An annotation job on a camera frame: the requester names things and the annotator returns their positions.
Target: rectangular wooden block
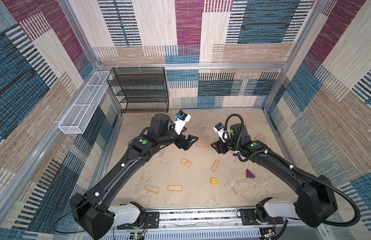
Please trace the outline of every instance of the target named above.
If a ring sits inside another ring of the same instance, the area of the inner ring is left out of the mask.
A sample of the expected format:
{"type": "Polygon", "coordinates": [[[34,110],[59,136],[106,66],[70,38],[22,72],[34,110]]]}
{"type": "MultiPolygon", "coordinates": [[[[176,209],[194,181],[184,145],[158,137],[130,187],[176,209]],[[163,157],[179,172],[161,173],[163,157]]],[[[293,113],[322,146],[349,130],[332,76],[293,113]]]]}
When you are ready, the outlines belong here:
{"type": "Polygon", "coordinates": [[[182,191],[183,187],[178,185],[168,185],[168,190],[171,191],[182,191]]]}
{"type": "Polygon", "coordinates": [[[211,168],[211,171],[216,172],[217,167],[219,166],[219,164],[220,164],[220,161],[216,160],[215,163],[213,164],[212,168],[211,168]]]}
{"type": "Polygon", "coordinates": [[[185,158],[183,158],[183,160],[182,160],[182,164],[184,164],[184,165],[187,165],[187,166],[191,166],[192,165],[192,162],[191,161],[188,161],[187,159],[185,159],[185,158]]]}
{"type": "Polygon", "coordinates": [[[145,185],[145,189],[151,192],[159,192],[159,188],[151,185],[145,185]]]}
{"type": "Polygon", "coordinates": [[[209,146],[209,144],[207,142],[197,142],[196,145],[198,147],[208,147],[209,146]]]}

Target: black wire rack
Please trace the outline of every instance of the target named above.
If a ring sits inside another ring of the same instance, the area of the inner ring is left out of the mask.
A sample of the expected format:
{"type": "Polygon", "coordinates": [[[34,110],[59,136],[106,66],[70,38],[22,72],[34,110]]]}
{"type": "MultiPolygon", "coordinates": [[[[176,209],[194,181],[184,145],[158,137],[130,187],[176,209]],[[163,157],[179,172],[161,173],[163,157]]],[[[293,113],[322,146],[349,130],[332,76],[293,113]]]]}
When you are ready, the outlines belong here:
{"type": "Polygon", "coordinates": [[[113,68],[108,81],[124,113],[168,113],[164,68],[113,68]]]}

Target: concrete-look surface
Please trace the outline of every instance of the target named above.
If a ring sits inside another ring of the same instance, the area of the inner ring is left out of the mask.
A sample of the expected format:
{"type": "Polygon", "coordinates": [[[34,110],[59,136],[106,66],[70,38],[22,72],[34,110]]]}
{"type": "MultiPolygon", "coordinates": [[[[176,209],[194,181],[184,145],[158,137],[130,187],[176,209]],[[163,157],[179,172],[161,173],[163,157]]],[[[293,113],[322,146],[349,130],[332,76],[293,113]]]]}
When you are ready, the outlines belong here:
{"type": "MultiPolygon", "coordinates": [[[[167,113],[175,120],[178,110],[167,113]]],[[[214,109],[186,110],[191,120],[186,123],[188,134],[198,136],[198,142],[212,143],[218,140],[213,127],[232,113],[240,114],[244,119],[248,133],[253,140],[260,140],[273,151],[283,156],[271,128],[260,109],[214,109]]],[[[140,134],[144,127],[150,125],[154,113],[127,113],[123,119],[122,129],[113,152],[108,170],[120,160],[127,150],[128,142],[140,134]]],[[[232,117],[228,127],[240,123],[239,118],[232,117]]],[[[296,198],[296,194],[270,171],[251,161],[240,162],[229,151],[218,154],[212,147],[197,147],[196,143],[188,150],[178,149],[174,144],[155,154],[149,162],[141,167],[116,195],[112,205],[127,204],[136,201],[145,208],[152,207],[210,207],[210,206],[244,206],[255,205],[265,197],[282,200],[296,198]],[[192,162],[188,167],[181,163],[186,158],[192,162]],[[215,160],[221,163],[216,172],[211,168],[215,160]],[[246,177],[249,169],[256,177],[246,177]],[[217,184],[212,185],[210,178],[215,177],[217,184]],[[145,185],[159,187],[159,192],[145,190],[145,185]],[[181,185],[183,190],[169,191],[168,185],[181,185]]]]}

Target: purple triangle block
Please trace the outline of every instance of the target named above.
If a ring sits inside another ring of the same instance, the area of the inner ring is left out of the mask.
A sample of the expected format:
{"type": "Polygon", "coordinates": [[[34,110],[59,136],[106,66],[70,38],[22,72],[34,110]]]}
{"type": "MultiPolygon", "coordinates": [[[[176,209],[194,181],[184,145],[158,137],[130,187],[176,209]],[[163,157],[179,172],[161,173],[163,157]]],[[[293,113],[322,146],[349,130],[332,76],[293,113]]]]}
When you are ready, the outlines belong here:
{"type": "Polygon", "coordinates": [[[248,169],[247,169],[246,173],[247,173],[247,177],[255,178],[255,175],[253,175],[253,173],[251,171],[249,171],[248,169]]]}

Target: white mesh basket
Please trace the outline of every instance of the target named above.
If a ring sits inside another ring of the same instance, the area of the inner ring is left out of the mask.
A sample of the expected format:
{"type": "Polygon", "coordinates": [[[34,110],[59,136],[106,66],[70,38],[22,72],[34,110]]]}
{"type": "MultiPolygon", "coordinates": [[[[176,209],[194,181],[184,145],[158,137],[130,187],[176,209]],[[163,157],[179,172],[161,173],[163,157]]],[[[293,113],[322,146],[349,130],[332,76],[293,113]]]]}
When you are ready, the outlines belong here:
{"type": "Polygon", "coordinates": [[[64,134],[83,134],[112,77],[108,71],[98,71],[89,80],[83,92],[59,124],[64,134]]]}

